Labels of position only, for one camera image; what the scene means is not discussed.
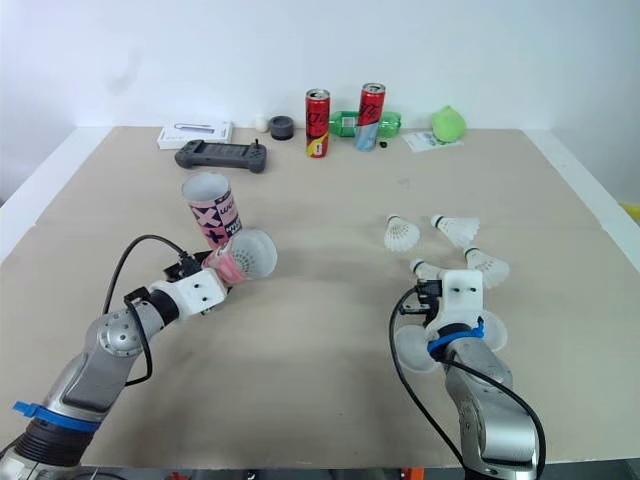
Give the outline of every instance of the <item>pink shuttlecock tube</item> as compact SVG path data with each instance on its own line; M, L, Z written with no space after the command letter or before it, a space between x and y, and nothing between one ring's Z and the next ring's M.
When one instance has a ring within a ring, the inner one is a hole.
M223 175L199 173L182 185L182 195L209 246L216 250L242 229L229 180Z
M237 285L271 275L277 262L271 237L262 230L244 229L205 258L202 266L213 268L227 285Z

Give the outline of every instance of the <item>small white box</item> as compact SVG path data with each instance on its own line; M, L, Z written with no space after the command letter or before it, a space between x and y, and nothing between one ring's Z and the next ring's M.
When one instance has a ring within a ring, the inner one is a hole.
M231 122L216 120L209 123L176 122L165 125L158 137L161 150L180 149L191 140L204 140L212 143L231 141Z

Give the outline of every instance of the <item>green plastic bottle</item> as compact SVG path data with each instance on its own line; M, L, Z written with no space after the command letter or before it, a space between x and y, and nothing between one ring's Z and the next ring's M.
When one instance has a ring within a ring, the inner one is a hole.
M329 132L339 137L355 137L358 112L340 111L334 112L329 117ZM401 117L396 112L382 112L378 137L391 138L398 134L401 126Z

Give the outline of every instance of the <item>white card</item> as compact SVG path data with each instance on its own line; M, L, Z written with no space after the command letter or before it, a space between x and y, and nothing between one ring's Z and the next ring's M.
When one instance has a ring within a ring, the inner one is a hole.
M413 153L433 150L434 148L462 145L460 140L456 140L455 142L442 142L436 138L431 130L428 132L405 133L402 135L402 138L409 144L409 148L411 148Z

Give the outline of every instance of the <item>black cable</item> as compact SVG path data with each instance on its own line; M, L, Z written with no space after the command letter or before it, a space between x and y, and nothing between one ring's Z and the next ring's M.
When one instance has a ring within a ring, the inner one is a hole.
M116 268L113 271L113 275L111 275L111 281L109 282L109 288L107 289L107 295L104 299L104 305L102 307L103 315L106 315L107 313L109 313L109 308L111 306L111 299L113 298L113 291L115 290L116 284L118 283L118 277L120 277L120 273L122 272L122 267L124 267L124 263L127 261L127 258L131 254L131 251L136 247L136 245L138 245L140 242L144 240L157 240L159 242L164 243L165 245L168 245L178 253L181 259L188 257L189 255L184 249L180 248L171 240L161 237L160 235L151 235L151 234L141 235L138 238L134 239L127 246L127 248L125 248L124 252L122 252L122 255L120 255L120 260L118 260L118 264L116 265ZM151 375L153 373L153 360L151 358L151 348L149 348L149 340L147 339L147 335L144 333L144 327L142 326L142 320L140 320L140 315L138 315L138 312L136 308L133 306L133 304L131 303L131 301L125 298L124 304L127 306L127 310L129 311L129 314L133 317L133 321L135 322L136 328L138 329L138 332L140 334L140 343L142 343L142 350L144 351L144 358L147 363L147 373L145 373L143 377L136 378L135 380L129 380L124 384L125 387L129 387L131 385L137 385L139 383L142 383L145 380L148 380L149 378L151 378Z
M471 375L478 377L481 380L489 383L490 385L496 387L498 390L503 392L504 394L511 397L518 405L522 407L522 409L527 412L531 420L533 421L533 425L536 428L536 432L538 434L538 443L540 444L540 453L538 454L538 466L537 466L537 477L538 479L542 478L542 471L544 470L546 458L547 458L547 441L544 435L544 429L542 428L542 422L538 418L536 412L529 406L527 402L525 402L518 394L516 394L513 390L508 387L505 387L500 382L495 381L493 378L485 375L482 372L479 372L471 367L467 367L462 363L456 362L455 360L441 360L440 363L444 363L446 365L451 365L452 367L459 368L460 370L464 370Z
M131 251L135 248L135 246L144 240L157 240L173 248L176 252L178 252L178 255L180 255L181 257L187 255L187 252L184 251L182 248L180 248L178 245L173 243L171 240L161 237L160 235L141 235L135 240L133 240L129 244L129 246L125 248L124 252L122 252L122 255L120 256L120 260L118 260L118 264L116 265L116 269L113 271L113 275L111 276L111 281L109 282L109 288L107 289L107 295L106 295L106 298L104 299L104 305L102 307L103 315L106 315L107 313L109 313L111 298L113 297L113 290L116 288L116 283L118 282L118 277L120 276L120 272L122 271L124 262L126 262L127 257L129 256Z
M147 335L144 333L144 327L142 326L142 320L140 320L140 315L138 315L138 311L136 307L133 306L130 300L124 299L124 304L127 306L127 310L133 317L133 321L136 324L136 328L140 333L140 343L142 343L142 350L144 351L144 360L147 363L147 373L144 374L144 377L136 378L135 380L129 380L124 384L125 387L130 387L131 385L137 385L151 378L153 374L153 360L151 358L151 348L149 347L149 340L147 339Z
M115 480L127 480L124 477L121 477L120 475L118 475L117 473L110 473L110 472L82 472L82 473L78 473L77 475L71 477L71 480L77 480L78 478L82 478L82 477L91 477L91 475L95 474L96 477L95 478L100 478L100 477L107 477L107 478L114 478Z
M418 410L422 412L422 414L427 418L427 420L429 421L431 426L434 428L434 430L438 432L440 437L442 437L442 440L444 440L444 443L447 444L447 446L449 447L453 455L458 459L458 462L460 462L460 465L464 466L464 460L462 458L462 454L460 453L458 448L455 446L453 441L451 441L451 439L446 434L446 432L438 424L436 419L433 418L431 413L429 413L429 410L427 410L427 408L422 404L422 402L420 401L416 393L413 391L413 388L411 388L411 385L409 385L409 382L407 381L406 377L404 376L404 372L402 371L402 366L398 361L398 352L396 351L396 342L394 338L396 317L398 316L398 312L400 311L400 307L402 306L404 301L414 293L416 293L415 288L407 290L407 292L402 296L402 298L398 300L398 303L396 303L396 306L394 307L393 312L391 312L391 318L389 320L389 345L391 346L391 358L393 359L393 364L396 367L396 372L398 372L398 377L400 377L400 382L402 383L404 388L407 390L407 393L411 397L411 400L413 400L413 403L416 404L416 407L418 407Z

